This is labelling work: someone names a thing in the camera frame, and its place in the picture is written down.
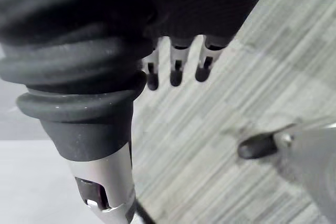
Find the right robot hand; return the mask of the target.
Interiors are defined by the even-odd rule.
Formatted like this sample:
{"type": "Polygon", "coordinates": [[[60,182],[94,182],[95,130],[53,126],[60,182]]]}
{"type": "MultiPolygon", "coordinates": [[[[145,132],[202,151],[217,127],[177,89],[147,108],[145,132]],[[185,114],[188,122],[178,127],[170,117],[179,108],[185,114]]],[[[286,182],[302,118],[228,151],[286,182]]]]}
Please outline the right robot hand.
{"type": "Polygon", "coordinates": [[[130,223],[138,206],[133,103],[155,86],[143,58],[164,36],[225,47],[258,1],[1,0],[1,79],[27,88],[17,106],[40,120],[103,223],[130,223]]]}

